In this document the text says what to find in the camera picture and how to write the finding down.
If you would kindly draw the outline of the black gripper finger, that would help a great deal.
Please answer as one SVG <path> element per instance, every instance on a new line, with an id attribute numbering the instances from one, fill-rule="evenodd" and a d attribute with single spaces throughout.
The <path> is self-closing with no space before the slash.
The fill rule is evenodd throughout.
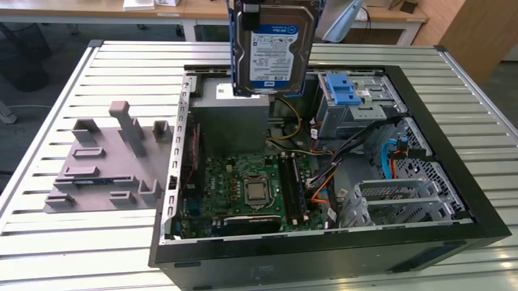
<path id="1" fill-rule="evenodd" d="M 259 0 L 241 1 L 241 27 L 245 31 L 253 31 L 260 28 Z"/>

